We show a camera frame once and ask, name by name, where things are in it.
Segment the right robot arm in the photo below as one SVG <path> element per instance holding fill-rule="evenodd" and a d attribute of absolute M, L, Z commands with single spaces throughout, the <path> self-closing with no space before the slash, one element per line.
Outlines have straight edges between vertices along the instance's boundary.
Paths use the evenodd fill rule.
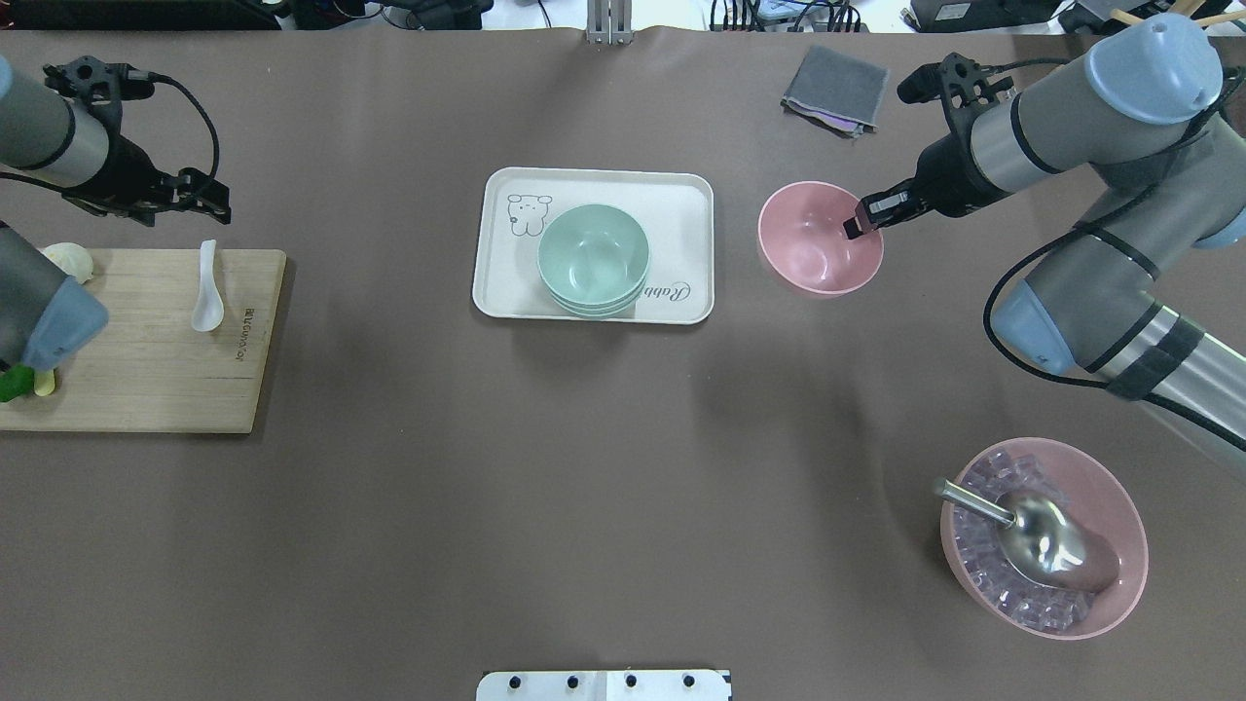
<path fill-rule="evenodd" d="M 1032 376 L 1156 405 L 1242 449 L 1242 354 L 1150 288 L 1190 249 L 1244 239 L 1244 137 L 1224 115 L 1244 68 L 1224 67 L 1202 22 L 1164 12 L 1014 96 L 1007 73 L 949 54 L 900 83 L 903 102 L 938 100 L 949 132 L 912 177 L 863 197 L 846 237 L 931 210 L 963 217 L 1091 167 L 1104 194 L 989 293 L 989 342 Z"/>

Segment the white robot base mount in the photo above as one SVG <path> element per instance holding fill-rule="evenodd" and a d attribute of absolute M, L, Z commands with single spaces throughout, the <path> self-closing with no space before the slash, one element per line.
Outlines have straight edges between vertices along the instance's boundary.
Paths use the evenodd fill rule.
<path fill-rule="evenodd" d="M 733 700 L 731 676 L 711 669 L 495 671 L 476 700 Z"/>

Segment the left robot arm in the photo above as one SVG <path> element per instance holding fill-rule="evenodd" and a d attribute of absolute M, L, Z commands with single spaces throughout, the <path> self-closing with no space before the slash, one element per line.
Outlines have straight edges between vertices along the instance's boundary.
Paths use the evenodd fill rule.
<path fill-rule="evenodd" d="M 209 139 L 208 166 L 164 169 L 125 133 L 126 107 L 153 97 L 156 88 L 173 88 L 196 111 Z M 166 73 L 83 56 L 31 75 L 4 59 L 1 123 L 5 186 L 142 227 L 168 213 L 231 222 L 216 126 L 189 88 Z M 4 376 L 56 369 L 97 337 L 108 319 L 82 281 L 2 220 Z"/>

